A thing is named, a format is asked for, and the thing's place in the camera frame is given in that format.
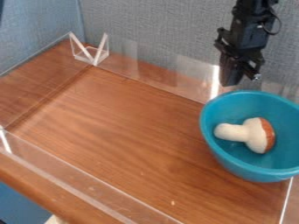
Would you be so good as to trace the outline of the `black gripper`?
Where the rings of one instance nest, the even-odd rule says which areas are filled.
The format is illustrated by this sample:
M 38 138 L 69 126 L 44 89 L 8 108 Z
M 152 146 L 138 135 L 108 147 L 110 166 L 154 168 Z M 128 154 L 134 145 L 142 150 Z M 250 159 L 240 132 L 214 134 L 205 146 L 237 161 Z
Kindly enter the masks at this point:
M 256 15 L 234 11 L 229 29 L 217 29 L 213 45 L 220 51 L 218 82 L 222 87 L 236 86 L 242 75 L 252 81 L 260 78 L 260 67 L 265 64 L 261 50 L 269 36 L 265 27 L 272 24 L 268 12 Z

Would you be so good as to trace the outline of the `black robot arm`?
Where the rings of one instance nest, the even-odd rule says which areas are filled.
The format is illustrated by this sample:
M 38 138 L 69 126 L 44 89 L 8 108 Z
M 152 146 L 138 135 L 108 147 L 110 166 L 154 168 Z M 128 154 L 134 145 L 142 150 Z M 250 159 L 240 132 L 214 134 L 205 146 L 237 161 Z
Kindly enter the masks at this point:
M 265 60 L 261 50 L 269 36 L 281 29 L 281 20 L 273 10 L 279 0 L 237 0 L 232 7 L 229 29 L 217 29 L 214 47 L 218 56 L 218 83 L 236 86 L 245 75 L 252 81 L 260 79 L 260 67 Z

